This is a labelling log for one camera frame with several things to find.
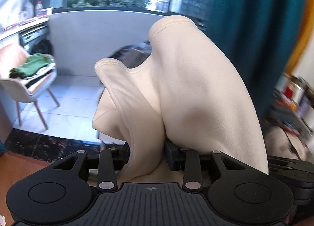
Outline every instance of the chair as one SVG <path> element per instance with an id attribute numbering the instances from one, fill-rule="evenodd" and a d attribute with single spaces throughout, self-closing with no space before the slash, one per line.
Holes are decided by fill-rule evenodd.
<path id="1" fill-rule="evenodd" d="M 0 84 L 4 87 L 10 97 L 16 101 L 16 110 L 18 114 L 18 123 L 21 126 L 21 115 L 19 102 L 22 103 L 34 103 L 35 108 L 39 114 L 40 120 L 42 121 L 45 129 L 48 129 L 48 125 L 44 120 L 44 117 L 38 107 L 37 98 L 44 92 L 48 91 L 54 102 L 59 107 L 60 104 L 56 97 L 52 94 L 49 89 L 51 83 L 57 76 L 57 71 L 49 73 L 38 81 L 38 86 L 33 92 L 30 92 L 18 79 L 12 79 L 9 77 L 10 70 L 14 67 L 20 67 L 26 62 L 29 54 L 19 44 L 10 44 L 0 49 Z"/>

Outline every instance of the washing machine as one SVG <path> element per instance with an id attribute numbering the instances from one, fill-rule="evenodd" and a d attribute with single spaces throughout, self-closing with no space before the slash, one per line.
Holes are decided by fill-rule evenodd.
<path id="1" fill-rule="evenodd" d="M 24 30 L 19 34 L 20 45 L 29 54 L 48 53 L 53 55 L 52 44 L 49 40 L 49 27 L 40 25 Z"/>

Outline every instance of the stack of clothes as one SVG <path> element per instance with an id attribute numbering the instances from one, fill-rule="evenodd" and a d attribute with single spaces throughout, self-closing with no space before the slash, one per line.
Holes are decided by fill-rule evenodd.
<path id="1" fill-rule="evenodd" d="M 36 87 L 43 82 L 43 78 L 54 71 L 56 64 L 50 57 L 36 53 L 30 55 L 27 61 L 17 68 L 10 70 L 10 78 L 19 79 L 22 84 L 33 93 Z"/>

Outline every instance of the yellow curtain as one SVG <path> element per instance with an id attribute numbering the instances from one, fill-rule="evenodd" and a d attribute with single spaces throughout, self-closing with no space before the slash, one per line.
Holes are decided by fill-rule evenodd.
<path id="1" fill-rule="evenodd" d="M 297 44 L 285 67 L 285 72 L 289 75 L 291 75 L 294 67 L 301 58 L 302 52 L 306 47 L 307 42 L 312 34 L 313 24 L 314 24 L 314 0 L 307 0 L 302 18 L 302 23 L 300 26 Z"/>

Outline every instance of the black marble floor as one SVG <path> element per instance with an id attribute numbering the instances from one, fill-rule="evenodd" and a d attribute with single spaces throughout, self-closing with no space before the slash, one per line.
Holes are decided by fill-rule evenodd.
<path id="1" fill-rule="evenodd" d="M 11 152 L 49 163 L 78 150 L 85 150 L 88 154 L 98 154 L 100 152 L 100 144 L 89 144 L 80 140 L 46 136 L 20 129 L 12 129 L 4 146 Z"/>

